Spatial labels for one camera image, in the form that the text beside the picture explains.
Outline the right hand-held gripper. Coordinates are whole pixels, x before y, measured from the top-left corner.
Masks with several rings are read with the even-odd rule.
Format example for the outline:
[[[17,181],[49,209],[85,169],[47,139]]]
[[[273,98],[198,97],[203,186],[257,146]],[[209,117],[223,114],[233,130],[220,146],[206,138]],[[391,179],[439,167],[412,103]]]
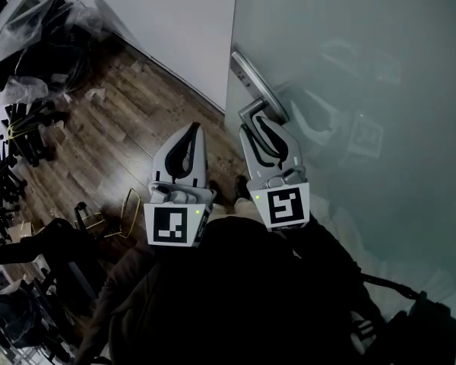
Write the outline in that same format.
[[[243,124],[239,138],[255,207],[268,231],[302,228],[310,220],[310,190],[299,142],[266,117],[256,116],[254,124],[255,132]],[[268,173],[279,174],[262,179]]]

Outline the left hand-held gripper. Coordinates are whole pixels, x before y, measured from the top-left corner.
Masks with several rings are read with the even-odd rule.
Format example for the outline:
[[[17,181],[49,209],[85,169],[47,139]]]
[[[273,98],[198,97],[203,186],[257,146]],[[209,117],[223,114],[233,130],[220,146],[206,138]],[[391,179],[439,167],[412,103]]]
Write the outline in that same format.
[[[199,246],[217,196],[205,188],[206,171],[200,123],[181,128],[163,143],[154,156],[152,178],[156,182],[150,184],[150,201],[144,204],[150,245]]]

